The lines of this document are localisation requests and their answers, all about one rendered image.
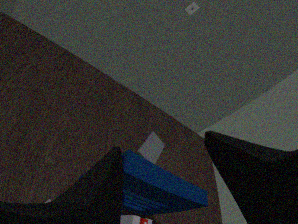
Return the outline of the grey flat rectangular block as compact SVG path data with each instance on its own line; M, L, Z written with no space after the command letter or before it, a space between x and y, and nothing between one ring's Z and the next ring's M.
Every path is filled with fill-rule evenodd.
M145 157L150 163L156 164L158 156L161 155L162 149L165 144L162 143L158 136L153 131L149 133L148 137L144 140L144 144L138 149L138 155Z

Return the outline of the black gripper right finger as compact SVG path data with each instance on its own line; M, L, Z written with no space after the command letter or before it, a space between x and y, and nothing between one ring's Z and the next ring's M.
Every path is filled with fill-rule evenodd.
M298 149L205 132L205 147L247 224L277 224L298 193Z

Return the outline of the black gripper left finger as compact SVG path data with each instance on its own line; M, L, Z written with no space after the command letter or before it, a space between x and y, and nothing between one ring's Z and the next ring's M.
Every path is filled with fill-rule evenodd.
M124 165L120 147L114 147L56 200L0 201L0 224L120 224L122 183Z

